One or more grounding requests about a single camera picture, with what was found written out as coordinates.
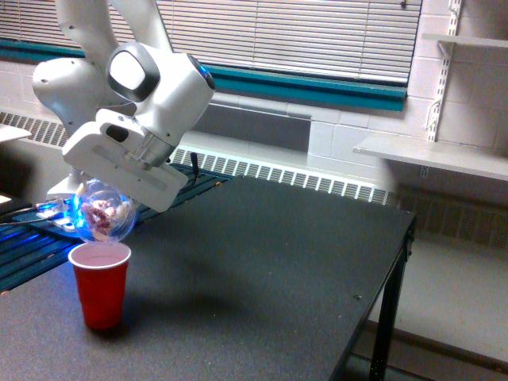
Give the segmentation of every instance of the cable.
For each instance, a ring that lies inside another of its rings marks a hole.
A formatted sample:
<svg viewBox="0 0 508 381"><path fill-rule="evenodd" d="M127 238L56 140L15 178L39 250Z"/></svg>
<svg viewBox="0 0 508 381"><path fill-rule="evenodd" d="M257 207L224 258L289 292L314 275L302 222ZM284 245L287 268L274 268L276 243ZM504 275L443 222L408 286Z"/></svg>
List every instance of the cable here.
<svg viewBox="0 0 508 381"><path fill-rule="evenodd" d="M198 180L199 176L199 164L198 164L198 154L196 152L191 152L190 161L192 163L192 173L194 173L194 180L192 180L192 185L196 184L196 180Z"/></svg>
<svg viewBox="0 0 508 381"><path fill-rule="evenodd" d="M2 222L0 223L0 226L18 226L18 225L29 225L34 224L36 222L44 222L44 221L51 221L49 218L38 218L36 220L28 220L28 221L19 221L19 222Z"/></svg>
<svg viewBox="0 0 508 381"><path fill-rule="evenodd" d="M4 220L4 219L9 218L9 217L15 217L18 214L33 212L35 210L37 210L37 208L35 206L30 206L28 208L23 208L23 209L15 210L14 212L9 212L9 213L2 214L0 216L0 220Z"/></svg>

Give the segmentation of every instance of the table top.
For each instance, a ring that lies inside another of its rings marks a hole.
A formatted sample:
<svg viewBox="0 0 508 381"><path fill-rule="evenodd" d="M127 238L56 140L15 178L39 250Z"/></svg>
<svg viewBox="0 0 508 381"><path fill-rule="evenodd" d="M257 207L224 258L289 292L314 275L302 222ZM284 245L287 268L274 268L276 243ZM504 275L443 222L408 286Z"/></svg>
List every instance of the table top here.
<svg viewBox="0 0 508 381"><path fill-rule="evenodd" d="M0 374L25 381L330 379L413 219L235 178L128 237L124 321L113 332L84 326L69 263L1 297Z"/></svg>

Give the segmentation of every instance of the table leg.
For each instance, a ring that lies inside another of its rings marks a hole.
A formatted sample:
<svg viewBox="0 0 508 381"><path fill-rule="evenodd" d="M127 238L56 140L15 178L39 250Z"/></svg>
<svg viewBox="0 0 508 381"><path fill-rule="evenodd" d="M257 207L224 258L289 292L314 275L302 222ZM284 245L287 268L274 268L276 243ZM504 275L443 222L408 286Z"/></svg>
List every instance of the table leg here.
<svg viewBox="0 0 508 381"><path fill-rule="evenodd" d="M371 372L369 375L370 381L383 381L387 369L391 335L394 332L398 298L402 288L402 278L407 261L407 248L404 248L404 251L399 256L395 268L384 287L383 303L379 313L379 324L375 336L374 354L372 355Z"/></svg>

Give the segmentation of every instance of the cup rim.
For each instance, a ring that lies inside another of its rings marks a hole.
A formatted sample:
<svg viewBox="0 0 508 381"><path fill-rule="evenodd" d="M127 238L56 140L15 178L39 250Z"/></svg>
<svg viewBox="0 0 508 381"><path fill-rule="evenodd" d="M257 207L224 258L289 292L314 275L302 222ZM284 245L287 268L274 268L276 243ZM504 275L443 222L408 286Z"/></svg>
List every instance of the cup rim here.
<svg viewBox="0 0 508 381"><path fill-rule="evenodd" d="M92 242L85 242L85 243L79 244L78 246L73 248L67 255L67 258L69 259L69 262L71 262L73 266L76 266L78 268L84 268L87 270L107 270L108 268L118 267L129 260L131 253L132 253L129 246L127 246L126 244L122 244L121 242L113 242L113 243L108 243L108 244L104 244L104 245L109 245L109 244L110 245L120 245L120 246L127 248L127 250L128 250L127 256L123 260L120 260L114 264L107 264L104 266L90 266L87 264L81 264L79 262L76 262L74 260L74 258L72 258L72 254L74 253L74 251L78 250L79 248L81 248L83 246L87 246L87 245L103 245L103 244L96 244L96 243L92 243Z"/></svg>

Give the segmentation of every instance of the radiator vent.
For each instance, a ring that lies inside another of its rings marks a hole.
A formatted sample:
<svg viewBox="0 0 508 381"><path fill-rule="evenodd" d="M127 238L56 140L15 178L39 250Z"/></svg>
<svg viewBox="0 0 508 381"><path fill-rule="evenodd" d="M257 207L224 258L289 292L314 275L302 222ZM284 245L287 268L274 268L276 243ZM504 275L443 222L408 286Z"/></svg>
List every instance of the radiator vent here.
<svg viewBox="0 0 508 381"><path fill-rule="evenodd" d="M181 147L174 153L173 163L186 164L188 152L195 148ZM294 167L267 164L259 160L213 154L202 149L200 167L225 175L246 175L295 187L309 188L364 202L395 206L417 213L417 231L437 233L462 241L508 249L508 213L505 210L489 210L466 202L456 202L432 194L395 193L378 188L375 184L317 174L315 171L299 171Z"/></svg>
<svg viewBox="0 0 508 381"><path fill-rule="evenodd" d="M33 117L1 112L0 124L25 129L32 134L27 139L38 144L63 147L67 141L64 126L54 121L42 121Z"/></svg>

